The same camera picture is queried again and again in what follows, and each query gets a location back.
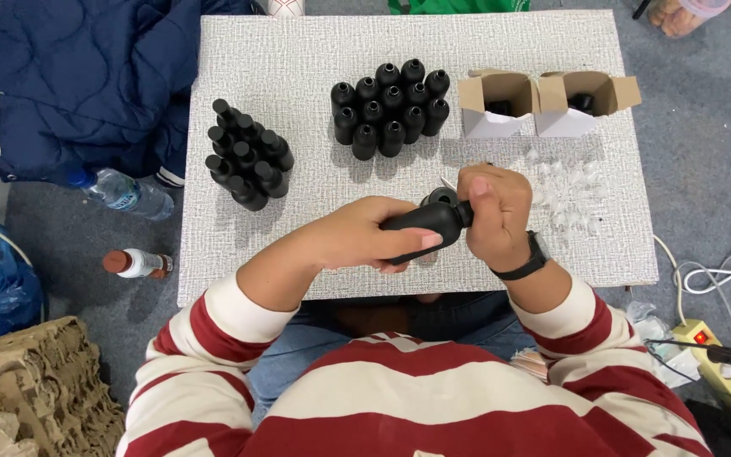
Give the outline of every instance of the person's left hand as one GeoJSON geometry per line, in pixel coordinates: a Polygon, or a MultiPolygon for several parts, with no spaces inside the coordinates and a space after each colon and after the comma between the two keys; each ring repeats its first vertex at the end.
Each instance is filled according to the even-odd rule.
{"type": "Polygon", "coordinates": [[[425,228],[380,230],[389,217],[416,209],[411,202],[388,197],[365,197],[307,223],[292,233],[307,246],[305,252],[320,267],[336,269],[371,265],[381,273],[399,273],[408,264],[385,259],[422,251],[442,243],[442,236],[425,228]]]}

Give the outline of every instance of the black watch strap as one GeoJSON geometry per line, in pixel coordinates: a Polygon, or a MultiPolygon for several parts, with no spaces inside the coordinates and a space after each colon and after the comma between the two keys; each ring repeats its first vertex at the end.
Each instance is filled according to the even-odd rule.
{"type": "Polygon", "coordinates": [[[527,234],[529,234],[529,248],[532,252],[531,256],[529,257],[529,261],[520,266],[518,269],[515,269],[511,272],[499,273],[493,269],[490,269],[490,271],[493,272],[494,275],[498,276],[502,281],[515,281],[523,279],[526,276],[531,275],[532,273],[537,272],[539,269],[543,268],[543,266],[548,261],[546,255],[543,254],[543,251],[540,249],[540,244],[538,244],[538,240],[535,239],[535,233],[530,230],[529,232],[527,232],[527,234]]]}

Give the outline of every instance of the open cardboard box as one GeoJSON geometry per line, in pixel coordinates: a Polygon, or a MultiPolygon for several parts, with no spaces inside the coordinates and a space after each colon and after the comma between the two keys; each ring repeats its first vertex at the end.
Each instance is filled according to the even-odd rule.
{"type": "Polygon", "coordinates": [[[539,113],[538,87],[529,75],[487,68],[470,70],[467,80],[459,81],[459,107],[462,109],[465,138],[509,137],[533,113],[539,113]],[[484,103],[510,100],[512,116],[484,109],[484,103]]]}
{"type": "Polygon", "coordinates": [[[581,137],[617,111],[642,102],[636,77],[611,77],[603,72],[549,72],[538,81],[540,112],[534,115],[539,137],[581,137]],[[579,93],[594,96],[589,116],[569,108],[579,93]]]}

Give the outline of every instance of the fingernail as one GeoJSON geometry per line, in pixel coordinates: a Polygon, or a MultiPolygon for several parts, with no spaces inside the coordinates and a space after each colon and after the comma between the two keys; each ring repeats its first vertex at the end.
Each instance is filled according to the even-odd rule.
{"type": "Polygon", "coordinates": [[[421,238],[421,249],[432,248],[435,245],[442,244],[442,236],[440,234],[425,235],[421,238]]]}
{"type": "Polygon", "coordinates": [[[476,195],[483,195],[484,193],[487,193],[490,190],[490,186],[486,181],[486,178],[479,176],[475,179],[473,179],[473,192],[476,195]]]}

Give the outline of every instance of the gray carpet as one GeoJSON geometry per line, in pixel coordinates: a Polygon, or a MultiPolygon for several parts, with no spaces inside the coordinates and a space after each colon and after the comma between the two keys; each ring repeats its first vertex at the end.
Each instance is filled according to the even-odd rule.
{"type": "MultiPolygon", "coordinates": [[[[560,7],[532,0],[533,10],[560,7]]],[[[716,266],[731,252],[731,7],[691,36],[670,40],[646,17],[630,16],[637,0],[565,0],[563,8],[613,8],[628,74],[638,77],[643,104],[634,108],[654,232],[678,259],[716,266]]],[[[309,14],[387,14],[385,0],[307,0],[309,14]]],[[[182,191],[173,192],[177,206],[182,191]]],[[[115,248],[176,254],[182,212],[148,222],[82,203],[84,195],[49,184],[14,184],[7,212],[13,239],[36,264],[49,295],[51,317],[83,318],[100,346],[111,393],[124,405],[148,339],[176,312],[176,275],[124,280],[105,273],[102,255],[115,248]]],[[[675,288],[665,254],[657,252],[661,282],[634,288],[675,325],[675,288]]],[[[731,300],[731,284],[725,286],[731,300]]],[[[600,293],[624,306],[624,289],[600,293]]],[[[686,316],[705,319],[731,345],[731,322],[716,295],[686,295],[686,316]]],[[[700,397],[701,381],[682,388],[700,397]]]]}

